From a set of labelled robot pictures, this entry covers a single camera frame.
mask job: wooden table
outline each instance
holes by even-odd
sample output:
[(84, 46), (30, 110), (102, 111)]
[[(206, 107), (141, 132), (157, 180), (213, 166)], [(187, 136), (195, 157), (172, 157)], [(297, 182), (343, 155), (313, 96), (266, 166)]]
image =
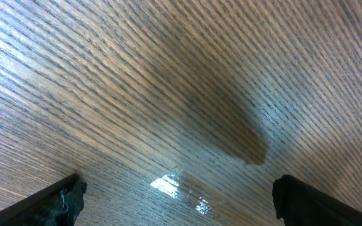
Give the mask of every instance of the wooden table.
[(283, 225), (284, 174), (362, 211), (362, 1), (0, 1), (0, 210), (74, 172), (76, 225)]

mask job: brown wooden tabletop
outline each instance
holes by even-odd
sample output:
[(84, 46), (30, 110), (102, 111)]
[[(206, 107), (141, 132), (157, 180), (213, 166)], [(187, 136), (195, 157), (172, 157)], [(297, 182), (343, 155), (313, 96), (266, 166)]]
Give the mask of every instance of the brown wooden tabletop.
[(0, 210), (72, 173), (76, 225), (362, 211), (362, 1), (1, 0)]

